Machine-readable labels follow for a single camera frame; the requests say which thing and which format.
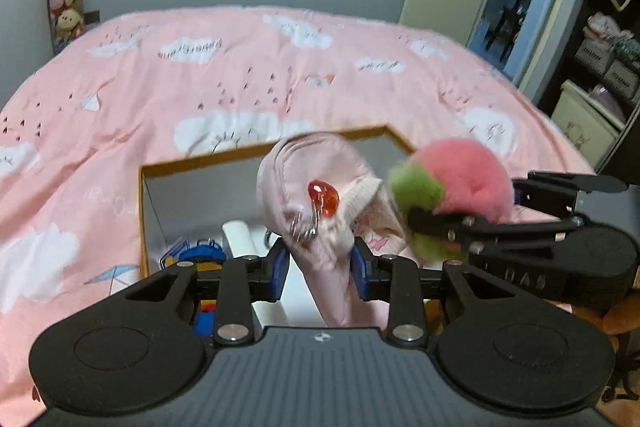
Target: pink pom pom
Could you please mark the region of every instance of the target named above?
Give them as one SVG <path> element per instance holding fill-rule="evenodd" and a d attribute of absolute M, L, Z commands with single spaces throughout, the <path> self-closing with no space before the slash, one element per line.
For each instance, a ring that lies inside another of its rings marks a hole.
<path fill-rule="evenodd" d="M 468 212 L 492 223 L 510 219 L 513 184 L 500 160 L 469 138 L 437 140 L 412 156 L 445 187 L 436 212 Z"/>

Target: bed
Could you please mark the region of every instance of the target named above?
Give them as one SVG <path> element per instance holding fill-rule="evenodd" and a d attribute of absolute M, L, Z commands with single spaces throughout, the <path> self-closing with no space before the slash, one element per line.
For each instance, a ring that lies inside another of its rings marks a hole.
<path fill-rule="evenodd" d="M 590 172 L 497 70 L 433 32 L 216 7 L 128 14 L 70 45 L 0 112 L 2 427 L 43 409 L 35 337 L 137 280 L 139 165 L 383 123 L 417 147 L 474 136 L 512 176 Z"/>

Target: fluffy keychain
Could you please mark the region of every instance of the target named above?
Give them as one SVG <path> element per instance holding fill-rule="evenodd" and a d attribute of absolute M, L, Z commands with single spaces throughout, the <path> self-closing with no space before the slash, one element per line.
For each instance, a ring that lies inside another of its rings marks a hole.
<path fill-rule="evenodd" d="M 389 184 L 400 213 L 417 206 L 438 214 L 465 212 L 491 223 L 506 221 L 513 209 L 513 185 L 500 160 L 469 138 L 436 140 L 392 169 Z M 414 255 L 427 263 L 460 257 L 450 243 L 415 233 Z"/>

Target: umbrella print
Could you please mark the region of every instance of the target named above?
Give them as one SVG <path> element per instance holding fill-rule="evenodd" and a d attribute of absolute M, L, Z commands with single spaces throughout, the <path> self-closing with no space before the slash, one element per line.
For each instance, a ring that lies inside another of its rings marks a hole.
<path fill-rule="evenodd" d="M 109 295 L 113 295 L 132 285 L 134 282 L 137 282 L 139 269 L 140 265 L 138 264 L 117 264 L 96 277 L 89 279 L 85 284 L 110 281 Z"/>

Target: cloud pattern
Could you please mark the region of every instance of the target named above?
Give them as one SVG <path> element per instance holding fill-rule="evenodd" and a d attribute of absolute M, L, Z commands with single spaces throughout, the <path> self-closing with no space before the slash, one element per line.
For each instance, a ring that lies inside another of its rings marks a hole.
<path fill-rule="evenodd" d="M 51 223 L 0 245 L 0 313 L 11 311 L 20 296 L 47 303 L 60 295 L 63 271 L 78 257 L 80 243 Z"/>
<path fill-rule="evenodd" d="M 430 44 L 422 39 L 413 41 L 410 48 L 412 52 L 420 57 L 438 57 L 441 60 L 449 60 L 449 55 L 446 54 L 439 45 Z"/>
<path fill-rule="evenodd" d="M 191 39 L 181 37 L 160 49 L 158 57 L 168 58 L 172 62 L 194 62 L 206 64 L 218 49 L 222 47 L 221 39 Z"/>
<path fill-rule="evenodd" d="M 356 61 L 358 71 L 371 71 L 372 73 L 402 73 L 406 67 L 398 60 L 376 60 L 371 57 L 360 58 Z"/>
<path fill-rule="evenodd" d="M 272 112 L 212 111 L 176 125 L 174 143 L 187 155 L 207 154 L 314 130 L 306 120 L 281 121 Z"/>
<path fill-rule="evenodd" d="M 476 107 L 466 112 L 462 120 L 469 133 L 498 157 L 505 158 L 513 151 L 516 126 L 506 114 Z"/>
<path fill-rule="evenodd" d="M 283 35 L 291 39 L 291 43 L 295 47 L 300 49 L 319 48 L 325 50 L 334 42 L 331 36 L 321 33 L 306 22 L 278 15 L 264 15 L 262 19 L 267 24 L 279 29 Z"/>
<path fill-rule="evenodd" d="M 15 147 L 0 146 L 0 178 L 12 172 L 25 172 L 40 160 L 38 151 L 30 142 Z"/>
<path fill-rule="evenodd" d="M 144 34 L 148 31 L 148 28 L 140 30 L 138 33 L 133 35 L 130 39 L 123 42 L 111 42 L 110 44 L 105 44 L 103 46 L 98 46 L 97 48 L 93 48 L 89 50 L 89 53 L 96 58 L 111 58 L 117 55 L 118 53 L 122 53 L 128 50 L 132 50 L 138 47 L 138 43 L 142 40 Z"/>

